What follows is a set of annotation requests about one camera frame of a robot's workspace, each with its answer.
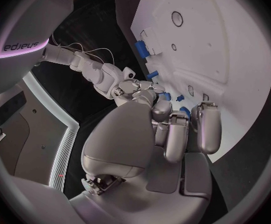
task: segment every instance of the purple light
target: purple light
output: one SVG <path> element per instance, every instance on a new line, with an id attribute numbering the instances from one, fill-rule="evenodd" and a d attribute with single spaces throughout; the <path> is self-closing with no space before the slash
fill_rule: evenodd
<path id="1" fill-rule="evenodd" d="M 30 53 L 30 52 L 38 51 L 38 50 L 42 49 L 43 47 L 45 47 L 47 45 L 48 41 L 49 41 L 49 39 L 47 39 L 47 41 L 45 41 L 43 44 L 41 44 L 40 46 L 38 46 L 38 47 L 36 47 L 34 49 L 30 49 L 28 51 L 16 52 L 16 53 L 7 54 L 7 55 L 0 55 L 0 58 L 19 56 L 19 55 L 27 54 L 27 53 Z"/>

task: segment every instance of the white surface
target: white surface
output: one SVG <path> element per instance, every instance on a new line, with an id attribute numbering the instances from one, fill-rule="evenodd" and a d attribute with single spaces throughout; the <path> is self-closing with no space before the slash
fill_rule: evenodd
<path id="1" fill-rule="evenodd" d="M 29 72 L 23 81 L 36 96 L 36 98 L 63 124 L 65 124 L 73 132 L 77 132 L 79 129 L 78 122 L 75 121 L 66 111 L 64 111 L 51 97 L 50 95 L 41 87 L 37 82 L 31 72 Z"/>
<path id="2" fill-rule="evenodd" d="M 172 22 L 174 11 L 182 15 L 181 27 Z M 159 72 L 153 80 L 171 93 L 173 108 L 192 109 L 203 94 L 219 105 L 221 148 L 209 155 L 215 162 L 238 143 L 262 110 L 271 88 L 271 50 L 235 0 L 141 0 L 131 26 L 137 40 L 148 27 L 162 53 L 147 57 L 147 68 Z M 185 100 L 176 102 L 181 94 Z"/>

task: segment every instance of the led light strip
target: led light strip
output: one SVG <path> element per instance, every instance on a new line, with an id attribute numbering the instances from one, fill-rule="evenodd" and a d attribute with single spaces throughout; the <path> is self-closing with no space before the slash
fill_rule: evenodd
<path id="1" fill-rule="evenodd" d="M 12 54 L 0 55 L 0 58 L 19 56 L 19 55 L 27 54 L 27 53 L 30 53 L 30 52 L 38 51 L 38 50 L 42 49 L 43 47 L 45 47 L 47 45 L 48 41 L 49 41 L 49 39 L 47 39 L 44 43 L 42 43 L 41 45 L 39 45 L 38 47 L 36 47 L 34 49 L 25 50 L 25 51 L 21 51 L 21 52 L 16 52 L 16 53 L 12 53 Z"/>

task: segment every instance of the round hole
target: round hole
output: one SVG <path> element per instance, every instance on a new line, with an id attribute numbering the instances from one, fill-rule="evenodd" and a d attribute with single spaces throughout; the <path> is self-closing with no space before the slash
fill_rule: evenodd
<path id="1" fill-rule="evenodd" d="M 175 44 L 172 44 L 172 49 L 173 49 L 174 51 L 176 51 L 176 50 L 177 50 L 177 48 L 176 48 L 176 45 L 175 45 Z"/>
<path id="2" fill-rule="evenodd" d="M 172 21 L 173 21 L 174 25 L 177 27 L 180 27 L 183 24 L 183 18 L 181 16 L 181 14 L 177 11 L 172 13 Z"/>

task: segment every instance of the cable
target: cable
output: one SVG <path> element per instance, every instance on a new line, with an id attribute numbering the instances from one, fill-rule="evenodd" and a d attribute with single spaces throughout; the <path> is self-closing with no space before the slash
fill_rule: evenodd
<path id="1" fill-rule="evenodd" d="M 82 50 L 78 50 L 78 49 L 75 49 L 75 48 L 70 48 L 70 49 L 73 49 L 73 50 L 76 50 L 76 51 L 79 51 L 79 52 L 83 52 L 83 53 L 86 53 L 88 55 L 91 55 L 91 56 L 95 56 L 97 57 L 98 59 L 100 59 L 102 61 L 102 63 L 104 64 L 105 62 L 98 56 L 96 55 L 93 55 L 93 54 L 90 54 L 89 52 L 93 52 L 93 51 L 97 51 L 97 50 L 108 50 L 110 52 L 110 54 L 112 55 L 112 59 L 113 59 L 113 65 L 115 65 L 115 59 L 114 59 L 114 56 L 113 56 L 113 53 L 111 52 L 111 50 L 109 50 L 108 48 L 97 48 L 97 49 L 94 49 L 94 50 L 91 50 L 91 51 L 84 51 L 84 48 L 82 46 L 81 43 L 78 43 L 78 42 L 74 42 L 74 43 L 71 43 L 70 45 L 68 46 L 61 46 L 61 44 L 58 44 L 54 38 L 54 33 L 51 35 L 51 38 L 52 38 L 52 41 L 54 42 L 54 44 L 56 46 L 59 46 L 59 47 L 63 47 L 63 48 L 70 48 L 69 46 L 73 45 L 73 44 L 79 44 L 82 48 Z"/>

